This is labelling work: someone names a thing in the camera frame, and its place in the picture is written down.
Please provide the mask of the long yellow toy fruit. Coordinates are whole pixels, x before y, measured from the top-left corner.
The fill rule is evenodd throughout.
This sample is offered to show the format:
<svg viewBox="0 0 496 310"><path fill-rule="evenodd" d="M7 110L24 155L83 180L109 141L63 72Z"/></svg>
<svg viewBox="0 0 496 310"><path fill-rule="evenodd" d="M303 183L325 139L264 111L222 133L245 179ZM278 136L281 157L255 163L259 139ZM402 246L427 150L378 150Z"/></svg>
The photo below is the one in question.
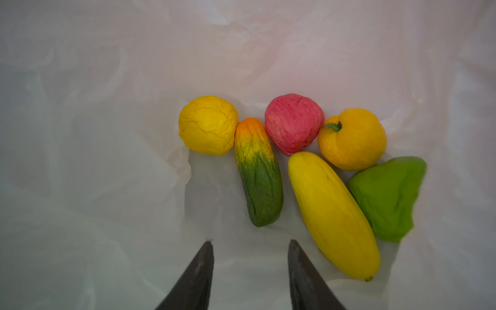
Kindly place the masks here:
<svg viewBox="0 0 496 310"><path fill-rule="evenodd" d="M305 225L319 249L346 275L372 280L381 266L377 241L341 178L311 152L291 155L288 174Z"/></svg>

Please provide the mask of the white plastic bag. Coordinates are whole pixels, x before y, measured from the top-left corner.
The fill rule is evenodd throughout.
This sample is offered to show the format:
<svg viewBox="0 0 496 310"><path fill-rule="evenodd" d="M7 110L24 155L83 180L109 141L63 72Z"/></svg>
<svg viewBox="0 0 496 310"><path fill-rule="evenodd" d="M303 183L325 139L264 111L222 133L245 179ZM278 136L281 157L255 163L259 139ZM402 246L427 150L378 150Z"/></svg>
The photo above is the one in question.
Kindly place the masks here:
<svg viewBox="0 0 496 310"><path fill-rule="evenodd" d="M370 282L319 251L289 180L247 215L233 153L178 116L218 96L361 107L428 171ZM2 1L1 308L154 309L206 240L211 309L290 309L296 239L348 309L495 308L494 1Z"/></svg>

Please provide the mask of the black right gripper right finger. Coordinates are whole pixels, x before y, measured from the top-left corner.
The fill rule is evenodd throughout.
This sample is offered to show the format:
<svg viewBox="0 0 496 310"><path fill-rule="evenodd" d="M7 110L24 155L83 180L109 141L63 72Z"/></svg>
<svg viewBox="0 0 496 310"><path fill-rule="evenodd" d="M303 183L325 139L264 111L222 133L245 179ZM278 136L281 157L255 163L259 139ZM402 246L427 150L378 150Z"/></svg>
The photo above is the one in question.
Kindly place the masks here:
<svg viewBox="0 0 496 310"><path fill-rule="evenodd" d="M346 310L296 240L288 248L289 289L295 310Z"/></svg>

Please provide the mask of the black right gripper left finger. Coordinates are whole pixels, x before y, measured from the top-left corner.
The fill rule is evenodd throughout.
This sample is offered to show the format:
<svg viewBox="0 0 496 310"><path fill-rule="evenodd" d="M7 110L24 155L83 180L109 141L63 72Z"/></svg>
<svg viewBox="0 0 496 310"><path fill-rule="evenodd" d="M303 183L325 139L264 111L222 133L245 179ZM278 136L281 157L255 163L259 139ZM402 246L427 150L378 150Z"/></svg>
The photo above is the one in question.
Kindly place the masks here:
<svg viewBox="0 0 496 310"><path fill-rule="evenodd" d="M206 241L156 310L207 310L213 269L213 244Z"/></svg>

